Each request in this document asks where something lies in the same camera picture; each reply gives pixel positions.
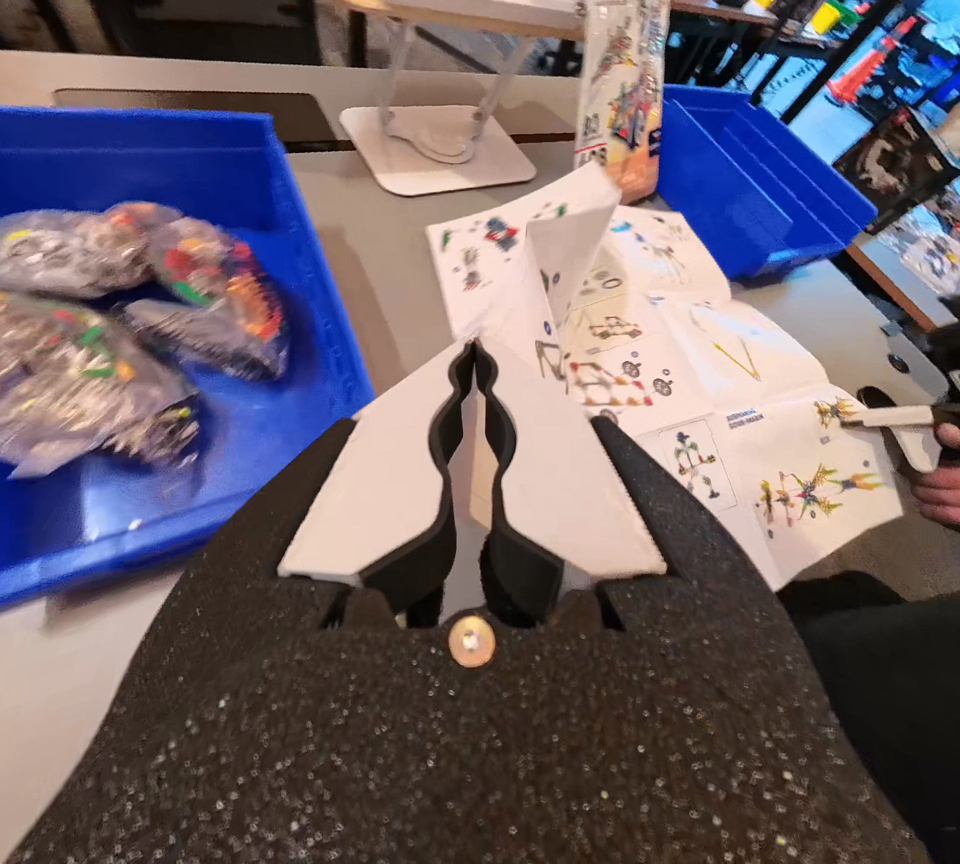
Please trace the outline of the toy instruction booklet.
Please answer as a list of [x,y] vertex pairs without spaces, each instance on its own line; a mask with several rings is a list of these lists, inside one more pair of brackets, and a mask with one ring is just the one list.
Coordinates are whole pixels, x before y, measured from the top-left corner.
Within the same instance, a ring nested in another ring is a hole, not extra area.
[[780,590],[903,515],[862,405],[730,284],[686,219],[582,168],[426,227],[455,337],[490,330],[623,430]]

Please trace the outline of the person's right hand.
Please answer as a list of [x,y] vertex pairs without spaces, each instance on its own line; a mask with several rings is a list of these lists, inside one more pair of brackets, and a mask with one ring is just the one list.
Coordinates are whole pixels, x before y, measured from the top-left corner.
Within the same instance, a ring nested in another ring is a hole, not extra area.
[[939,425],[936,437],[941,460],[930,473],[917,473],[911,481],[918,512],[942,526],[959,528],[959,428]]

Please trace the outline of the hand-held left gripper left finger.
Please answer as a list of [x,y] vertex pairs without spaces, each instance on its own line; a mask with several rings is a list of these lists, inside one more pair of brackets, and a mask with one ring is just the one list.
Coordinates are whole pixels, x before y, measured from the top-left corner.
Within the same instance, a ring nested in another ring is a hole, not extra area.
[[354,415],[279,576],[373,586],[399,558],[440,543],[473,369],[474,342],[463,339]]

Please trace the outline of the black printed box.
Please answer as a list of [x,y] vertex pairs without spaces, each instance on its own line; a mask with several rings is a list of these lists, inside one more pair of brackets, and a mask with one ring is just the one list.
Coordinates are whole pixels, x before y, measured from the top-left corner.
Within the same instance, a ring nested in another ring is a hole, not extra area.
[[871,235],[935,198],[959,175],[958,158],[909,105],[871,128],[833,168],[873,205],[874,217],[864,228]]

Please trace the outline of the toy building set bag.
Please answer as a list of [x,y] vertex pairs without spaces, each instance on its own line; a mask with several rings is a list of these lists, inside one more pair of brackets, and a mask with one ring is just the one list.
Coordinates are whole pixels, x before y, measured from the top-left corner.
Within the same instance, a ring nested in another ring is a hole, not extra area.
[[585,0],[574,167],[595,163],[622,201],[657,189],[671,0]]

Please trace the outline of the brown work table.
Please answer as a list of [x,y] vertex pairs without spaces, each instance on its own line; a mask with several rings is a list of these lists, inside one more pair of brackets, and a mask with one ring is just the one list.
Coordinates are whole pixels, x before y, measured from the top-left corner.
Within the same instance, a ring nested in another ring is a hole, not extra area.
[[724,5],[719,0],[670,0],[670,16],[667,26],[668,43],[677,45],[674,34],[682,36],[727,36],[733,40],[740,32],[761,41],[797,45],[819,52],[830,51],[840,41],[804,28],[798,34],[787,34],[775,27],[777,19],[754,0],[742,0],[739,4]]

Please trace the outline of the orange traffic cone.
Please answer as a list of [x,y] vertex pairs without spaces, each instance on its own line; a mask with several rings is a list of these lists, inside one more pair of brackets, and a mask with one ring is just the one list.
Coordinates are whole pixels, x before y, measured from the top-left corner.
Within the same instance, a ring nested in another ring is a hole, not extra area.
[[828,100],[841,107],[856,103],[858,95],[867,82],[876,74],[888,56],[900,46],[918,19],[917,15],[910,15],[901,21],[844,75],[828,81],[825,85]]

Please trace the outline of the white document stand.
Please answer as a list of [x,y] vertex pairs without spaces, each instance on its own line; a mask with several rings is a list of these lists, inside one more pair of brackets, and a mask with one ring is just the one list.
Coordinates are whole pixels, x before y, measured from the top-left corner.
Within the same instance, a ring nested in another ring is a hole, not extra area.
[[[390,68],[376,104],[354,106],[340,123],[378,185],[418,197],[525,183],[536,169],[495,113],[540,38],[583,31],[583,0],[381,0],[394,23]],[[517,38],[477,104],[397,103],[400,78],[420,23]]]

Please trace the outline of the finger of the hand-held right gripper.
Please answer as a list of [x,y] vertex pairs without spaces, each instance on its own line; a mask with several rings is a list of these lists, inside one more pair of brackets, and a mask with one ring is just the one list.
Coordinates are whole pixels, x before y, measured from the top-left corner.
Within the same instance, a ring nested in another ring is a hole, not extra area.
[[863,427],[890,430],[933,430],[937,426],[930,405],[907,405],[880,408],[864,407],[852,411],[841,423],[845,428]]

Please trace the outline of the blue plastic bin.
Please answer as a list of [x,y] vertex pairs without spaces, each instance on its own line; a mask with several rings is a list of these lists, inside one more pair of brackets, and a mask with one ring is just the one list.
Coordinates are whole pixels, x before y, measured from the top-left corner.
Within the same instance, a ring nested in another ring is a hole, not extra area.
[[374,397],[288,157],[258,115],[2,108],[2,218],[152,202],[246,242],[274,282],[290,364],[274,382],[182,370],[196,456],[150,467],[90,454],[46,477],[2,465],[2,609],[205,543],[330,425]]
[[868,198],[749,95],[666,85],[656,194],[727,279],[770,283],[844,252]]

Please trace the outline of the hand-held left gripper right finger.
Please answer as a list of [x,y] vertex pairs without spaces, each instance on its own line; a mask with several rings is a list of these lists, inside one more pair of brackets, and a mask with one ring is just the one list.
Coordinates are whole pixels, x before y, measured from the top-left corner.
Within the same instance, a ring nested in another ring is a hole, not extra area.
[[594,428],[508,346],[475,341],[490,477],[489,561],[504,590],[589,590],[667,563]]

